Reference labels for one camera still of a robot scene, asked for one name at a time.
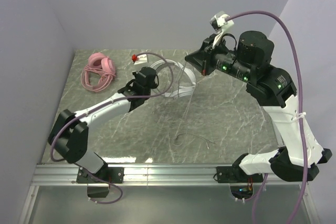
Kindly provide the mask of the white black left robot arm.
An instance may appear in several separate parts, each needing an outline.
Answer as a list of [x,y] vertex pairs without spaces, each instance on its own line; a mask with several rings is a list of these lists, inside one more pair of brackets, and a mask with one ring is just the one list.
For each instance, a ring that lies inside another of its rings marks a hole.
[[153,68],[143,67],[134,72],[134,79],[112,97],[77,112],[63,110],[48,137],[48,143],[61,155],[61,160],[77,164],[101,180],[110,176],[107,163],[94,151],[88,149],[88,138],[95,128],[110,119],[127,114],[141,106],[158,86],[157,73]]

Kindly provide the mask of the aluminium right side rail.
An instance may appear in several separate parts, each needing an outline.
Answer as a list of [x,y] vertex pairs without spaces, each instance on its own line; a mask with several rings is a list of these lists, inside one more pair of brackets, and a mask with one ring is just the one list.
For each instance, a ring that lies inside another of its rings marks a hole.
[[271,53],[259,56],[251,66],[250,84],[254,87],[251,95],[260,106],[284,108],[293,94],[292,79],[287,71],[270,64]]

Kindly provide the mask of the white headphones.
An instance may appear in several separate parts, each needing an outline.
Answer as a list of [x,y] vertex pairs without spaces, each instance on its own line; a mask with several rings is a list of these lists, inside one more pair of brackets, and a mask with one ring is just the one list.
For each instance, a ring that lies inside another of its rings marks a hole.
[[[172,70],[175,70],[174,82],[171,88],[167,92],[162,94],[162,97],[177,99],[181,97],[191,96],[194,93],[196,87],[196,76],[193,70],[188,68],[186,64],[182,64],[180,62],[169,59],[167,60],[167,62],[159,60],[151,64],[151,68],[155,69],[157,73],[168,67],[171,67]],[[190,84],[188,86],[182,85],[182,79],[184,77],[188,77],[190,81]]]

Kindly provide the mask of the pink headphones with cable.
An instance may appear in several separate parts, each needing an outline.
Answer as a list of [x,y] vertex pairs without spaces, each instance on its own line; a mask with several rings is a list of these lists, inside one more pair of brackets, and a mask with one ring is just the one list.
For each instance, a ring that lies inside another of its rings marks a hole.
[[[100,79],[97,84],[90,83],[90,74],[97,74]],[[81,73],[82,86],[91,92],[100,92],[106,89],[116,77],[116,67],[111,58],[101,52],[93,53]]]

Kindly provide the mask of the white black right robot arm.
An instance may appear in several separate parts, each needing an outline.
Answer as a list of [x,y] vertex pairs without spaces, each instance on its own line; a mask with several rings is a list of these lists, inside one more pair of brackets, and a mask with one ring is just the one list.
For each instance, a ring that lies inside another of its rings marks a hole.
[[261,182],[271,173],[286,182],[312,181],[318,165],[328,162],[332,152],[314,137],[304,114],[299,112],[297,89],[290,74],[271,65],[274,43],[259,31],[246,31],[235,48],[210,35],[201,48],[185,57],[203,76],[218,70],[246,84],[247,92],[270,116],[283,140],[283,147],[262,154],[241,155],[228,169],[218,168],[220,183]]

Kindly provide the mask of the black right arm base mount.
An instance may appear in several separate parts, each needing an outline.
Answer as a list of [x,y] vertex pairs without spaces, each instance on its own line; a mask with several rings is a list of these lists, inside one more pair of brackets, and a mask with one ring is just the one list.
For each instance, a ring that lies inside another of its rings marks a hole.
[[262,174],[246,175],[239,167],[217,166],[213,180],[219,184],[229,184],[230,193],[236,201],[246,202],[254,197],[254,183],[262,183]]

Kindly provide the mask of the aluminium front rail frame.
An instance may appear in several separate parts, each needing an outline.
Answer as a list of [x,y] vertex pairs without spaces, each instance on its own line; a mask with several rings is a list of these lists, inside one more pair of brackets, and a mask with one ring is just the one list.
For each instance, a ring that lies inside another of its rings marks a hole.
[[227,184],[213,180],[209,164],[126,164],[123,198],[97,205],[75,182],[71,165],[38,165],[20,223],[285,223],[298,184],[269,176],[257,202],[236,201]]

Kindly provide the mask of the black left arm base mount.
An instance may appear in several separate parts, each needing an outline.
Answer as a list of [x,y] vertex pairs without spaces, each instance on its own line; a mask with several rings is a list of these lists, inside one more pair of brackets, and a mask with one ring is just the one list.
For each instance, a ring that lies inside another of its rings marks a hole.
[[91,199],[104,199],[112,189],[120,192],[120,199],[123,191],[120,185],[123,183],[124,168],[111,167],[104,165],[102,170],[93,174],[83,167],[79,167],[77,172],[76,183],[87,185],[87,196]]

